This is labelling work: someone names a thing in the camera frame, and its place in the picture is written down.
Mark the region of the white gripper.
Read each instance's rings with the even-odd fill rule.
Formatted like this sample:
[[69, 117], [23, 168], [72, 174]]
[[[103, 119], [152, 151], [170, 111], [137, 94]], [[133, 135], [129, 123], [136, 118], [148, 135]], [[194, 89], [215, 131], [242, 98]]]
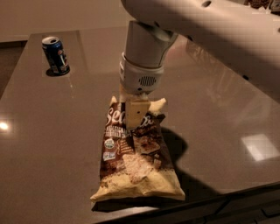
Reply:
[[[125, 102], [126, 128], [128, 130], [134, 130], [141, 124], [151, 105], [147, 94], [158, 88], [163, 74], [164, 68], [162, 66], [145, 68], [134, 65], [122, 53], [119, 102]], [[127, 100], [125, 91], [132, 95]]]

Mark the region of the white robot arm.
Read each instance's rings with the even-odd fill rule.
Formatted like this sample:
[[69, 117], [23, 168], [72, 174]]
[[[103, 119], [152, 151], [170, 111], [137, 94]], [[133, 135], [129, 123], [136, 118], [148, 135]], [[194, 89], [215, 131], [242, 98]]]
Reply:
[[126, 127], [151, 109], [168, 49], [182, 35], [275, 101], [280, 99], [280, 17], [228, 0], [121, 0], [129, 22], [120, 82]]

